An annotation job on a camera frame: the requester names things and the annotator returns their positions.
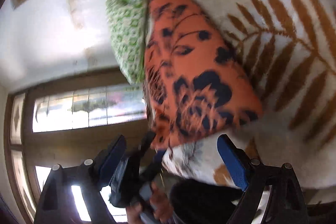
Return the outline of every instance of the window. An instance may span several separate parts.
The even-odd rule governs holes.
[[[129,150],[140,143],[148,129],[142,97],[141,85],[130,86],[115,69],[9,95],[5,156],[11,188],[26,223],[34,221],[53,165],[66,168],[94,159],[118,134],[125,136]],[[126,210],[110,204],[110,192],[110,186],[100,192],[108,210],[117,222],[126,222]],[[90,221],[80,187],[73,185],[72,193],[81,219]]]

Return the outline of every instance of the person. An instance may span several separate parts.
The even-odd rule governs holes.
[[[223,224],[236,206],[232,201],[241,198],[239,189],[205,184],[188,179],[172,188],[170,199],[155,183],[152,183],[150,204],[157,209],[154,217],[161,223]],[[140,203],[126,208],[129,224],[142,224]]]

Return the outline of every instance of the silver screw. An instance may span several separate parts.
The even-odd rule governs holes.
[[[292,167],[292,165],[291,165],[291,164],[289,164],[289,163],[286,163],[286,164],[285,164],[285,168],[287,168],[287,169],[292,169],[293,167]]]
[[[252,159],[252,160],[251,160],[251,163],[252,163],[253,165],[258,166],[258,165],[260,164],[260,160],[258,160],[258,159]]]
[[[91,160],[91,159],[87,159],[87,160],[85,160],[85,162],[84,162],[84,165],[86,165],[86,166],[89,166],[89,165],[91,165],[91,164],[93,164],[93,160]]]
[[[59,164],[55,164],[55,165],[52,167],[52,170],[53,170],[53,171],[57,171],[59,168],[60,168],[60,165],[59,165]]]

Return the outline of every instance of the wooden window frame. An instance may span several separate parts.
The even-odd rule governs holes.
[[[33,112],[32,106],[34,106],[35,100],[37,98],[41,98],[48,95],[59,94],[63,92],[68,92],[72,90],[81,90],[81,89],[89,89],[96,88],[100,86],[109,86],[109,85],[118,85],[118,84],[126,84],[127,80],[120,72],[119,68],[110,68],[104,70],[96,70],[87,73],[81,73],[74,76],[68,76],[65,78],[52,80],[50,82],[38,84],[36,86],[21,90],[14,94],[9,94],[6,102],[5,109],[5,117],[4,117],[4,152],[5,152],[5,162],[6,169],[9,178],[9,183],[11,186],[11,190],[13,192],[14,198],[16,200],[16,204],[22,214],[23,219],[27,224],[31,224],[32,221],[26,211],[26,208],[21,199],[20,190],[18,188],[16,177],[14,173],[14,167],[12,162],[12,150],[22,151],[24,157],[24,168],[26,172],[26,178],[28,183],[28,188],[30,190],[30,194],[33,198],[33,202],[37,207],[37,201],[40,197],[41,191],[38,187],[37,174],[35,170],[34,161],[32,161],[29,157],[25,155],[24,145],[34,141],[43,142],[44,139],[53,138],[54,134],[64,134],[63,137],[66,137],[71,141],[71,135],[66,135],[65,131],[56,131],[56,132],[48,132],[48,134],[44,133],[33,133],[32,130],[32,119]],[[22,110],[22,123],[21,123],[21,145],[11,144],[11,116],[12,116],[12,107],[14,103],[14,98],[16,95],[26,93],[24,106]],[[134,123],[134,127],[138,127],[137,121],[131,122]],[[106,125],[102,127],[95,127],[97,131],[102,131],[103,128],[118,128],[119,124]],[[77,131],[85,131],[86,128],[72,130],[74,133]]]

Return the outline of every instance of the blue gripper pad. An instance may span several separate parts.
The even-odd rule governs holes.
[[[249,185],[245,175],[245,168],[231,150],[228,143],[226,143],[225,136],[226,135],[219,136],[217,140],[217,150],[226,165],[233,182],[245,192]]]

